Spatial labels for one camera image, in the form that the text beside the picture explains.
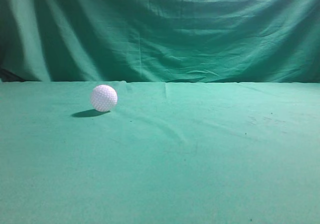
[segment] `green cloth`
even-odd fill
[[[318,223],[319,103],[316,83],[1,83],[0,223]]]
[[[29,81],[320,82],[320,0],[0,0]]]

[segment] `green curtain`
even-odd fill
[[[0,0],[0,6],[1,68],[22,80],[320,81],[320,0]]]

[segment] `golf ball dimple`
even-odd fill
[[[91,93],[91,104],[99,112],[107,112],[114,108],[118,102],[115,89],[109,85],[98,85]]]

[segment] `green tablecloth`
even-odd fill
[[[315,224],[320,84],[0,84],[1,224]]]

